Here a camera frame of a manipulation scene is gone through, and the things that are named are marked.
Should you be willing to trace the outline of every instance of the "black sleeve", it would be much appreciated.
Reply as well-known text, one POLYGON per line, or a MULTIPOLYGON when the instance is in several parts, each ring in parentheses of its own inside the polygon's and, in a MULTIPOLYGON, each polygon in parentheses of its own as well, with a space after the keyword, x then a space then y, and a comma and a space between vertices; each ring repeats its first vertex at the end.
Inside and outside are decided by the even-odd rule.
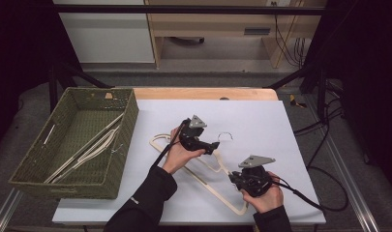
POLYGON ((135 194, 111 217, 104 231, 155 231, 165 201, 176 191, 172 176, 156 166, 135 194))
POLYGON ((256 213, 254 214, 254 220, 260 232, 292 232, 284 206, 263 214, 256 213))

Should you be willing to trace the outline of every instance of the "white tabletop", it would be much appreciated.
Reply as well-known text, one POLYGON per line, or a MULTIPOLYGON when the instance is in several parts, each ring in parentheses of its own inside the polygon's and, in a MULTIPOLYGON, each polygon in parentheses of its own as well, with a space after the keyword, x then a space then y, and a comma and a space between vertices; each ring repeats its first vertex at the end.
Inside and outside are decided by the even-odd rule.
MULTIPOLYGON (((294 189, 317 202, 281 101, 138 100, 137 103, 140 111, 118 198, 62 199, 53 222, 105 224, 136 191, 159 155, 149 140, 156 134, 169 133, 194 114, 208 125, 200 140, 215 142, 222 134, 218 150, 230 171, 240 171, 238 163, 249 155, 274 158, 276 161, 265 164, 265 169, 276 173, 294 189), (233 140, 223 132, 231 133, 233 140)), ((201 158, 218 166, 212 156, 201 158)), ((242 194, 224 172, 215 173, 197 160, 191 160, 187 166, 236 208, 242 208, 242 194)), ((238 216, 184 170, 177 171, 173 177, 178 190, 165 203, 161 224, 254 224, 255 210, 252 206, 245 215, 238 216)), ((291 223, 325 223, 321 211, 287 189, 284 189, 284 196, 291 223)))

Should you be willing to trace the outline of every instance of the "basket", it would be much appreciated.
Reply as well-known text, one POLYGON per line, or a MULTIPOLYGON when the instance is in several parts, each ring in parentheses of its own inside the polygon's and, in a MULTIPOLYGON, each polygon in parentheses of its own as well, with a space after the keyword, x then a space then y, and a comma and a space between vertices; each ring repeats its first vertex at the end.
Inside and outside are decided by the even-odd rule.
POLYGON ((116 198, 137 115, 132 89, 66 89, 9 183, 36 197, 116 198), (116 127, 112 140, 97 156, 57 183, 46 182, 67 160, 83 154, 83 147, 83 151, 92 147, 103 132, 116 127))

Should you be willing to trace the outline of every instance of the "gray floor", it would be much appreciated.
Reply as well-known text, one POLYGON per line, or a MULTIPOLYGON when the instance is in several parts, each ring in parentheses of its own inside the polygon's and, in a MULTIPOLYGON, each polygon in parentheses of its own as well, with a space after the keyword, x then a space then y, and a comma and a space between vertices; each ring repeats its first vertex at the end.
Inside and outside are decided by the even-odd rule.
MULTIPOLYGON (((286 76, 295 69, 289 67, 286 62, 280 69, 271 69, 268 57, 265 53, 256 52, 257 49, 264 49, 260 40, 257 39, 206 38, 204 44, 167 40, 162 66, 158 70, 132 65, 134 69, 125 72, 117 70, 120 67, 116 70, 103 70, 103 67, 97 69, 93 66, 90 67, 92 68, 90 72, 105 83, 119 86, 262 87, 286 76)), ((286 112, 294 130, 304 128, 316 121, 310 108, 289 104, 290 93, 296 94, 295 87, 299 85, 299 82, 300 80, 293 81, 278 92, 280 100, 285 103, 286 112)), ((298 102, 306 102, 307 98, 313 98, 312 95, 304 98, 299 94, 295 97, 298 102)), ((328 94, 327 98, 331 100, 334 97, 328 94)), ((20 104, 22 108, 16 114, 0 144, 0 208, 11 190, 7 181, 48 117, 46 85, 24 93, 20 97, 20 104)), ((339 104, 335 103, 333 107, 339 107, 339 104)), ((392 188, 382 172, 378 167, 364 163, 362 150, 345 119, 337 117, 331 121, 329 136, 333 138, 365 197, 380 231, 392 231, 392 188)), ((320 130, 297 137, 305 162, 309 161, 320 140, 320 130)), ((338 177, 326 146, 320 150, 314 165, 338 177)), ((310 176, 322 204, 332 208, 343 204, 343 194, 335 183, 314 170, 310 171, 310 176)), ((58 227, 63 226, 51 223, 56 205, 56 200, 36 199, 24 195, 9 226, 11 229, 14 226, 48 226, 57 230, 58 227)), ((326 224, 321 225, 318 231, 364 231, 351 206, 343 212, 328 212, 326 219, 326 224)), ((312 229, 313 227, 294 226, 294 231, 312 231, 312 229)))

